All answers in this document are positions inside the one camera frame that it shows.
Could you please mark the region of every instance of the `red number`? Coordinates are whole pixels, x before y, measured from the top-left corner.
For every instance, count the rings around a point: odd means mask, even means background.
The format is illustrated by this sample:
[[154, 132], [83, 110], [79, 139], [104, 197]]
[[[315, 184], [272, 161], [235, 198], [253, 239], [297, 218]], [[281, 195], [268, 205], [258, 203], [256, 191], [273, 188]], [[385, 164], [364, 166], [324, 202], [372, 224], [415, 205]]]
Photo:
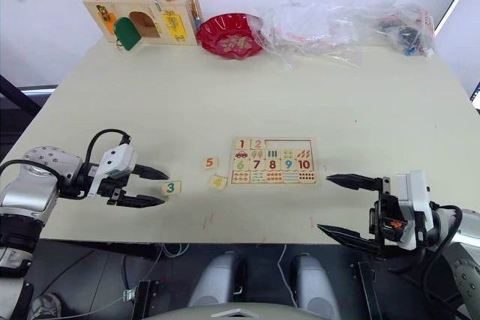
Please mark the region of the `red number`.
[[300, 169], [309, 169], [310, 168], [310, 161], [308, 160], [299, 160], [298, 163], [300, 164]]

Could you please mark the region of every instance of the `wooden toy house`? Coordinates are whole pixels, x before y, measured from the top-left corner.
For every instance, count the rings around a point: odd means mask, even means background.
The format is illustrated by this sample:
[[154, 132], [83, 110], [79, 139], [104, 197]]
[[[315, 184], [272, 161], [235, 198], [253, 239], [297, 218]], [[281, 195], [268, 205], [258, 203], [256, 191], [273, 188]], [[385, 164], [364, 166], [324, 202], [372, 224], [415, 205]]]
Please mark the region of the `wooden toy house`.
[[132, 23], [140, 43], [197, 45], [202, 22], [198, 0], [84, 0], [94, 21], [110, 42], [116, 42], [118, 19]]

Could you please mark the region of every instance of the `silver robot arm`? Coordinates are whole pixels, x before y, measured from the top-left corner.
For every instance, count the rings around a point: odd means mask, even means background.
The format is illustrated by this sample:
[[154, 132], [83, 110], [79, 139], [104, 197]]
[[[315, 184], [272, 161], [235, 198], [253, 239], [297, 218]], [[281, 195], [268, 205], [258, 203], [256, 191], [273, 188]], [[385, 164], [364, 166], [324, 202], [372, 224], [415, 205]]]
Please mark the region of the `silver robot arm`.
[[[106, 151], [100, 164], [90, 163], [95, 140], [108, 132], [123, 133], [121, 144]], [[0, 166], [1, 174], [7, 166], [20, 164], [19, 175], [0, 193], [0, 319], [26, 318], [33, 286], [23, 277], [58, 197], [100, 195], [108, 198], [109, 205], [134, 208], [164, 202], [151, 196], [125, 195], [123, 187], [130, 174], [168, 179], [156, 169], [136, 164], [137, 155], [129, 142], [130, 137], [121, 130], [103, 130], [91, 141], [85, 162], [59, 148], [43, 146], [28, 151], [21, 160]]]
[[[431, 202], [430, 189], [421, 171], [398, 175], [398, 196], [390, 193], [389, 178], [346, 174], [331, 175], [327, 180], [354, 190], [378, 191], [379, 199], [370, 210], [369, 232], [375, 238], [367, 240], [358, 232], [337, 226], [318, 225], [319, 229], [339, 243], [378, 259], [402, 256], [410, 250], [434, 251], [433, 260], [422, 277], [422, 287], [428, 298], [428, 274], [438, 257], [445, 256], [470, 318], [480, 320], [479, 213], [456, 206], [440, 207]], [[397, 246], [387, 246], [385, 240]], [[457, 310], [450, 310], [460, 319], [470, 319], [458, 314]]]

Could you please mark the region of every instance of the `printed number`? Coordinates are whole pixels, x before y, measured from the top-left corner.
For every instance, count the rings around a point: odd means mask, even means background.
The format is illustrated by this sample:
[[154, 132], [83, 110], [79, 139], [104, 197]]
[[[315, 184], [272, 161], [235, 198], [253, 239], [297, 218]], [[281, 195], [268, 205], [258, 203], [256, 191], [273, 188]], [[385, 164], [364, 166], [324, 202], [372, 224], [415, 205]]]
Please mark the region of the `printed number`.
[[310, 168], [310, 161], [308, 161], [308, 160], [299, 160], [298, 164], [300, 165], [300, 169], [309, 169]]
[[217, 180], [215, 180], [213, 182], [213, 184], [215, 184], [216, 187], [221, 187], [222, 185], [222, 178], [218, 178]]

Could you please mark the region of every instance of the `shoe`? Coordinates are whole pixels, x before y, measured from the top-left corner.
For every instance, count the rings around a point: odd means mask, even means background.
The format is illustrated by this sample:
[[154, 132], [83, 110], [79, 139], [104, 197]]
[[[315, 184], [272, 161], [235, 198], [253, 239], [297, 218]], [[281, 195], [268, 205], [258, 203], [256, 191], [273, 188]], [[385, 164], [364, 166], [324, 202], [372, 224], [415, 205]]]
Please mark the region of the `shoe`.
[[28, 312], [28, 320], [62, 317], [62, 304], [54, 294], [43, 294], [34, 299]]

